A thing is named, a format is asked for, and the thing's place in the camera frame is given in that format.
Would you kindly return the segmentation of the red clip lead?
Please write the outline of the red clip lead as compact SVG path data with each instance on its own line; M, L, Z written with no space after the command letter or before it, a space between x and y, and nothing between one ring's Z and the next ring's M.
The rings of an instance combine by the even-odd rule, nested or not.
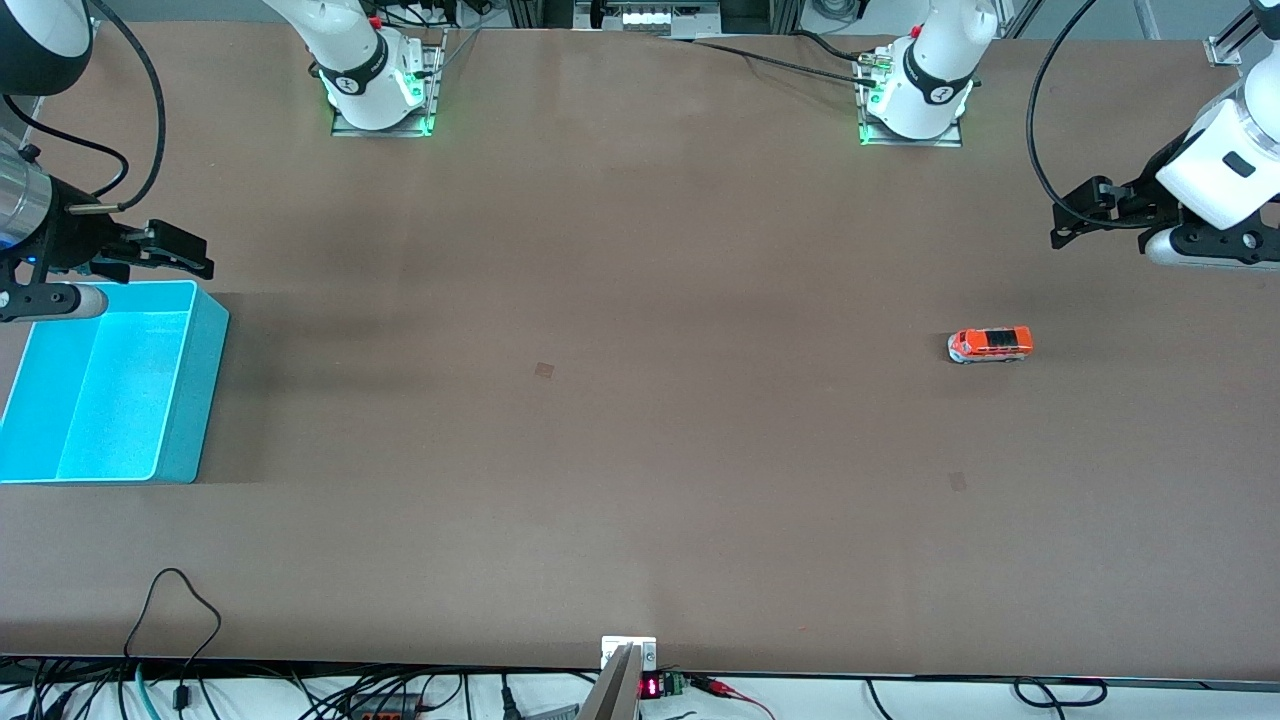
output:
M731 687L730 684L719 679L691 673L685 673L684 679L691 688L696 691L704 692L719 700L731 700L751 705L753 707L759 708L768 720L778 720L777 716L764 703L762 703L758 700L754 700L748 694L744 694L742 692L737 691L736 688Z

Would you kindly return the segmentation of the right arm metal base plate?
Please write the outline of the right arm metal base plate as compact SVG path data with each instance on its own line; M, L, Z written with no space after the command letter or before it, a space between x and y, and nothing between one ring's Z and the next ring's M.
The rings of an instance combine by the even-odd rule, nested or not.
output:
M383 63L360 95L343 94L355 82L324 78L335 137L402 137L433 135L436 123L448 32L439 44L424 42L393 28L381 28Z

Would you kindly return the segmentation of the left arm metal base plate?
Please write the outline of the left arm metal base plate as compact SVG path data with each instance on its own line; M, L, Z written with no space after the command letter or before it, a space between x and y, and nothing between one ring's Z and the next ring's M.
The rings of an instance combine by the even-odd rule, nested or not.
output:
M902 40L851 61L858 79L859 142L864 146L918 146L957 149L963 145L960 118L972 91L968 79L959 91L942 87L945 102L929 105L908 81L901 60Z

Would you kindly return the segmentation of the bright lit background device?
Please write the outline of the bright lit background device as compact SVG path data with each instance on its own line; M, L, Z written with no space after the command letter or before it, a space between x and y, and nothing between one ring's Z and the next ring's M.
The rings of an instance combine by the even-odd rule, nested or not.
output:
M611 3L608 20L627 32L650 35L717 35L722 29L721 4L714 0L690 3Z

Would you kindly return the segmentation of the orange toy bus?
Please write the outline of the orange toy bus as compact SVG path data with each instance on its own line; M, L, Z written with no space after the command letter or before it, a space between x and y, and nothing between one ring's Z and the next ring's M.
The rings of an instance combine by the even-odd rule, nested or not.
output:
M952 333L947 352L956 364L1015 363L1034 352L1034 340L1027 325L965 328Z

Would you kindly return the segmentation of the blue plastic box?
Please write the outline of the blue plastic box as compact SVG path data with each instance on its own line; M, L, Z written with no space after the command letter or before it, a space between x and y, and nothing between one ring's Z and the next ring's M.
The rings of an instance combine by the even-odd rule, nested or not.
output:
M192 281L99 290L101 315L31 327L0 415L0 486L197 477L228 310Z

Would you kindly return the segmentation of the aluminium corner profile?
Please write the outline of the aluminium corner profile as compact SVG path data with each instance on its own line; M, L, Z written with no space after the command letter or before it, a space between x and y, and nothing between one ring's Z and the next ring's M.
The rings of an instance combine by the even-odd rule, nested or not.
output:
M1203 47L1210 65L1239 67L1243 50L1260 35L1260 22L1254 17L1251 3L1245 1L1245 8L1225 27L1204 38Z

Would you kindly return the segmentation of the orange power connector block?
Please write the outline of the orange power connector block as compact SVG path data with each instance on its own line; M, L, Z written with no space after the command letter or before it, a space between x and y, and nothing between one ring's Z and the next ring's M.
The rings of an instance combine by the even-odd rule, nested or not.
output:
M407 691L355 693L339 703L340 720L422 720L426 714L421 696Z

